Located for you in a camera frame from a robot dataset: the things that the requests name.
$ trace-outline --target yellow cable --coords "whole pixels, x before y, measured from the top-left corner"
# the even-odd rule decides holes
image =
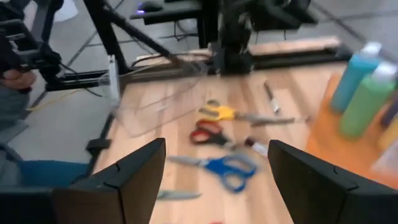
[[[44,106],[48,106],[49,104],[55,103],[56,101],[61,100],[62,98],[66,97],[66,96],[72,95],[72,94],[76,93],[77,91],[79,91],[79,90],[73,90],[70,93],[67,93],[67,94],[65,94],[63,96],[58,97],[57,99],[54,99],[52,101],[43,103],[42,105],[39,105],[39,106],[35,106],[35,107],[32,107],[32,108],[27,108],[26,110],[27,111],[36,111],[38,109],[41,109]]]

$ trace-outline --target marker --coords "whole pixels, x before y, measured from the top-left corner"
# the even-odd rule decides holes
[[[280,111],[280,107],[278,105],[278,102],[276,102],[274,94],[272,93],[272,90],[266,81],[264,82],[264,88],[266,89],[268,100],[272,106],[272,110],[273,110],[274,114],[278,114],[278,112]]]
[[[268,155],[268,146],[263,145],[261,143],[258,143],[254,138],[252,137],[247,137],[246,140],[244,140],[244,145],[245,146],[250,146],[253,150],[258,152],[262,156]]]

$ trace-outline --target paint bottle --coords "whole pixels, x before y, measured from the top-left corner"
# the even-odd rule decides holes
[[[380,50],[380,43],[369,42],[352,56],[331,99],[330,106],[333,111],[343,113],[347,109],[362,79],[373,73],[380,64],[378,58]]]
[[[395,65],[383,62],[361,81],[340,120],[341,134],[349,138],[362,136],[394,91],[397,70]]]
[[[383,132],[377,142],[381,149],[387,149],[398,139],[398,116],[395,116],[390,126]]]
[[[398,114],[398,97],[392,103],[392,105],[386,111],[386,113],[384,113],[383,117],[381,118],[381,125],[384,127],[388,127],[397,114]]]

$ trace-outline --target white bottle cap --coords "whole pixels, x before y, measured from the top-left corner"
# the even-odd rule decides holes
[[[361,50],[362,54],[378,56],[381,51],[381,43],[379,42],[368,42],[365,47]]]
[[[389,62],[381,62],[371,75],[373,81],[378,83],[390,83],[396,79],[398,67]]]

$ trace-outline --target black clamp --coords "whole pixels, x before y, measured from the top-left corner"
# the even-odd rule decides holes
[[[92,139],[88,141],[86,151],[94,156],[99,154],[103,149],[108,149],[111,146],[110,139]]]

